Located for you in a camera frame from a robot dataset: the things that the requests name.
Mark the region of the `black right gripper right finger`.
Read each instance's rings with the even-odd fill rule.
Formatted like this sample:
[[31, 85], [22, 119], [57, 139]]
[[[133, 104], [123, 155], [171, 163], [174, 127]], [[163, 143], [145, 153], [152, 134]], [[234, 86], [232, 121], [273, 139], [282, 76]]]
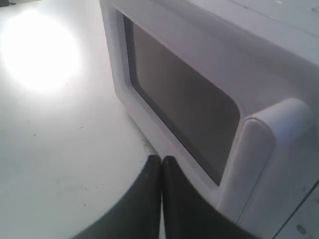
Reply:
[[216, 211], [196, 191], [177, 160], [162, 161], [162, 199], [167, 239], [248, 239], [250, 234]]

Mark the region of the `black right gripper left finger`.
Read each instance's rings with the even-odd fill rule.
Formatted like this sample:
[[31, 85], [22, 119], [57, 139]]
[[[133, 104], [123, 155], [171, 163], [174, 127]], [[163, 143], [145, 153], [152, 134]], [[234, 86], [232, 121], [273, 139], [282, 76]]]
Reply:
[[161, 158], [150, 155], [119, 202], [76, 239], [157, 239], [161, 215]]

